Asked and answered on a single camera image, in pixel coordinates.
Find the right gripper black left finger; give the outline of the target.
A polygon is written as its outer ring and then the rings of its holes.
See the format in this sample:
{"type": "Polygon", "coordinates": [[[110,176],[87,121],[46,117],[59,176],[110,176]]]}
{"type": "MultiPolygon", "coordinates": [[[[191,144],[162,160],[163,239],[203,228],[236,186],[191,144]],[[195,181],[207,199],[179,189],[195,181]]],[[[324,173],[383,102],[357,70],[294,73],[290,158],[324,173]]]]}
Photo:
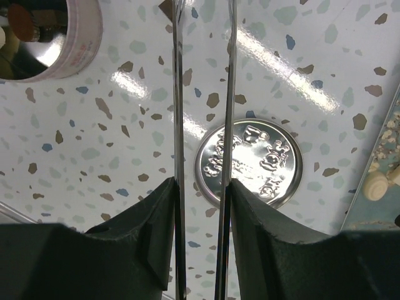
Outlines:
{"type": "Polygon", "coordinates": [[[173,178],[85,233],[1,226],[2,299],[161,299],[173,246],[173,178]]]}

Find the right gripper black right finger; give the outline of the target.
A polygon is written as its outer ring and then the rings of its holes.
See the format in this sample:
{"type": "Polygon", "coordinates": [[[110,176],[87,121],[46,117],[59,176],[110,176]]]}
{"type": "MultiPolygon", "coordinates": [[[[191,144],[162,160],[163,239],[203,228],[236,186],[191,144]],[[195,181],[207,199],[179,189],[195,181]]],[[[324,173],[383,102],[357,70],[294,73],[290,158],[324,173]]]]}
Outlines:
{"type": "Polygon", "coordinates": [[[242,299],[398,299],[399,232],[329,236],[230,184],[242,299]]]}

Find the round silver tin lid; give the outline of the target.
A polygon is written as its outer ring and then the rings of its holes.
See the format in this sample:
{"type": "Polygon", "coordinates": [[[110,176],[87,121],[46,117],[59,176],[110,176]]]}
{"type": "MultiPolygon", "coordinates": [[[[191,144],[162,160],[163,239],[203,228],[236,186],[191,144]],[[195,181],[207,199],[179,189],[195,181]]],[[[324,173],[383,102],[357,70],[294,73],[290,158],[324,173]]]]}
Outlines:
{"type": "MultiPolygon", "coordinates": [[[[223,171],[224,126],[205,135],[194,161],[199,192],[218,207],[223,171]]],[[[262,119],[238,119],[233,126],[232,172],[261,201],[275,209],[296,193],[303,175],[299,144],[281,126],[262,119]]]]}

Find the round silver tin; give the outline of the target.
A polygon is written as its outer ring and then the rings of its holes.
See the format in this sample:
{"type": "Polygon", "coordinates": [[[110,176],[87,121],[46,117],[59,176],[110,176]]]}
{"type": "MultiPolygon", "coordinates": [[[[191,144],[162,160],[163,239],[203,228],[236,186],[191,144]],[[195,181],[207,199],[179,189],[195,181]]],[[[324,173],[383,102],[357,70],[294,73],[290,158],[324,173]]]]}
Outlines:
{"type": "Polygon", "coordinates": [[[98,1],[1,1],[1,82],[73,76],[97,54],[98,1]]]}

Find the metal tongs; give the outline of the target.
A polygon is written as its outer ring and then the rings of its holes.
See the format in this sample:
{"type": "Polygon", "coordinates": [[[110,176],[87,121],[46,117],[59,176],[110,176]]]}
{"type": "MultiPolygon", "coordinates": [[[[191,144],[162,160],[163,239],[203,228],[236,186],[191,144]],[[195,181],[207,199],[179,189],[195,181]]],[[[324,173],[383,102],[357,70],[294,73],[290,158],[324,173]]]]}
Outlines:
{"type": "MultiPolygon", "coordinates": [[[[173,100],[174,100],[174,180],[179,196],[175,200],[176,299],[186,299],[186,236],[184,191],[184,110],[183,110],[183,17],[185,1],[172,2],[173,100]]],[[[217,243],[215,299],[228,298],[229,228],[231,223],[231,171],[233,161],[234,103],[237,64],[237,2],[229,1],[231,37],[224,123],[221,197],[217,243]]]]}

